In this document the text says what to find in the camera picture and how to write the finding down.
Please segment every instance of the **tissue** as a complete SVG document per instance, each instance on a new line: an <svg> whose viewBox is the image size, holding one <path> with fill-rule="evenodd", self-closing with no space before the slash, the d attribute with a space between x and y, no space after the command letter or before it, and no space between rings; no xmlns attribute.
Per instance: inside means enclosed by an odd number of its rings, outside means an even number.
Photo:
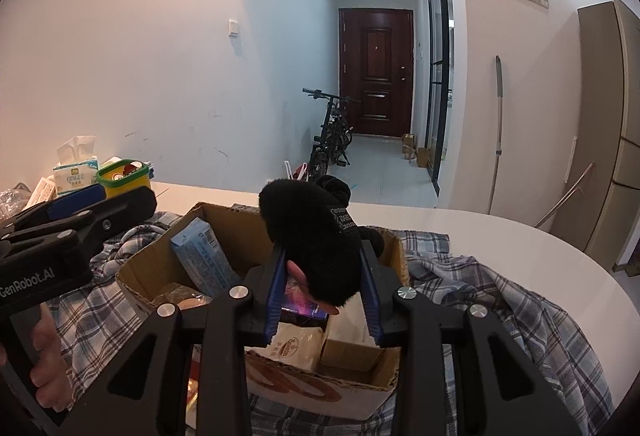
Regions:
<svg viewBox="0 0 640 436"><path fill-rule="evenodd" d="M64 196L96 182L98 158L94 156L96 136L75 136L57 150L60 163L53 167L56 192Z"/></svg>

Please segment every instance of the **bicycle handlebar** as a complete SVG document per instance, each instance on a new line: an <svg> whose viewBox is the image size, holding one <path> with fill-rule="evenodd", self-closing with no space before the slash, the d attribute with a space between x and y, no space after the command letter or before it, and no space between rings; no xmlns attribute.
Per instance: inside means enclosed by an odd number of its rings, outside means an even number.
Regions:
<svg viewBox="0 0 640 436"><path fill-rule="evenodd" d="M337 100L344 101L344 102L347 102L347 103L351 103L351 102L360 103L360 100L356 100L356 99L350 98L349 96L345 97L345 96L337 96L336 94L327 94L325 92L322 92L320 89L306 89L306 88L303 88L302 92L307 93L309 96L313 96L314 99L318 99L318 98L324 98L324 99L329 99L329 100L337 99Z"/></svg>

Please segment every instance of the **light switch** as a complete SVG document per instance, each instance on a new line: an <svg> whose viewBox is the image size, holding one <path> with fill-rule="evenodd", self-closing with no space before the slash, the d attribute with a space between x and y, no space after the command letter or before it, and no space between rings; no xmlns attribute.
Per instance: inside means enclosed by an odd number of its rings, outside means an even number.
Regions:
<svg viewBox="0 0 640 436"><path fill-rule="evenodd" d="M236 21L229 21L229 36L238 37L240 34L240 24Z"/></svg>

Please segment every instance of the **brown wooden door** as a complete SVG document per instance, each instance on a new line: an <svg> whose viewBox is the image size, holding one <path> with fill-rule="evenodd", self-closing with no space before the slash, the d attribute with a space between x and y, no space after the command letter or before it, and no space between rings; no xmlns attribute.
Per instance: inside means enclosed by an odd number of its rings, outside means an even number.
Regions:
<svg viewBox="0 0 640 436"><path fill-rule="evenodd" d="M414 13L340 10L340 95L353 132L400 137L411 127Z"/></svg>

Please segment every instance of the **black stuffed animal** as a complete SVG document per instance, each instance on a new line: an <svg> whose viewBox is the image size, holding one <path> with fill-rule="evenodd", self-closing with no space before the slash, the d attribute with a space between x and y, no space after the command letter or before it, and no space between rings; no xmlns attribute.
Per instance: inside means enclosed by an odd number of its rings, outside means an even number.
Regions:
<svg viewBox="0 0 640 436"><path fill-rule="evenodd" d="M296 180L268 183L259 196L260 215L273 242L287 250L306 276L308 294L340 307L360 289L361 239L369 239L376 256L384 240L375 230L358 227L346 207L351 191L332 176L318 184Z"/></svg>

